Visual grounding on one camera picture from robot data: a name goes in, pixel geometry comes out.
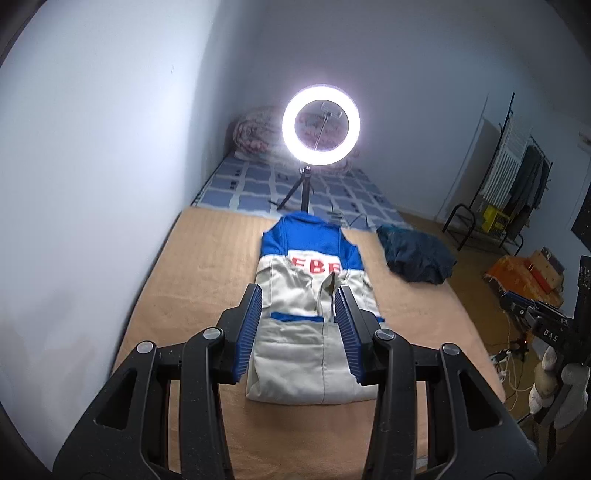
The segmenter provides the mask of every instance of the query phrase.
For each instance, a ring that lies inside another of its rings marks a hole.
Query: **gloved hand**
[[[535,367],[534,386],[530,391],[530,412],[532,414],[538,413],[543,407],[551,406],[554,402],[558,387],[558,381],[553,372],[556,360],[556,351],[552,347],[548,347],[544,358]],[[554,419],[556,430],[567,427],[587,410],[586,388],[589,382],[589,367],[568,364],[563,368],[561,377],[565,385],[571,385],[571,389]]]

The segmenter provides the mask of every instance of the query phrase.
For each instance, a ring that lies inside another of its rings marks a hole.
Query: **metal pivot bolt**
[[[389,328],[380,328],[380,330],[375,331],[375,336],[380,340],[394,340],[396,338],[396,333]]]
[[[154,344],[147,340],[141,342],[136,347],[138,353],[150,353],[154,349]]]
[[[211,327],[203,332],[203,337],[207,340],[215,340],[221,334],[222,331],[219,328]]]
[[[458,347],[455,343],[446,343],[443,345],[443,351],[448,355],[457,355],[460,353],[460,347]]]

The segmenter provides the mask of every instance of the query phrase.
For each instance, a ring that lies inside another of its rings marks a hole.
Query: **beige fabric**
[[[253,281],[263,231],[273,220],[201,208],[180,216],[146,283],[124,337],[117,365],[140,341],[184,342],[215,325]],[[345,231],[356,244],[374,285],[378,308],[409,342],[438,348],[457,343],[494,391],[504,392],[474,324],[451,287],[407,284],[392,274],[374,233]],[[237,480],[306,480],[361,477],[374,402],[336,406],[284,406],[245,398],[246,376],[221,385],[228,446]],[[177,390],[172,390],[177,401]],[[426,399],[418,389],[418,457],[427,453]],[[171,406],[171,465],[178,469],[176,407]]]

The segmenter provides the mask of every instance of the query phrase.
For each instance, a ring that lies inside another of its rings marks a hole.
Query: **orange cloth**
[[[484,278],[488,281],[494,278],[505,291],[513,291],[527,299],[544,301],[556,308],[560,307],[564,302],[563,298],[555,291],[546,294],[525,266],[525,260],[506,255],[486,272]]]

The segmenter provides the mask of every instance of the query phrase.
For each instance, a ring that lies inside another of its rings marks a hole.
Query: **ring light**
[[[300,111],[309,103],[325,100],[336,103],[349,120],[349,131],[345,139],[331,150],[313,150],[299,139],[296,133],[296,119]],[[312,85],[299,91],[287,104],[281,129],[283,140],[289,151],[297,158],[311,165],[330,165],[344,158],[355,146],[359,138],[359,112],[353,100],[343,91],[332,85]]]

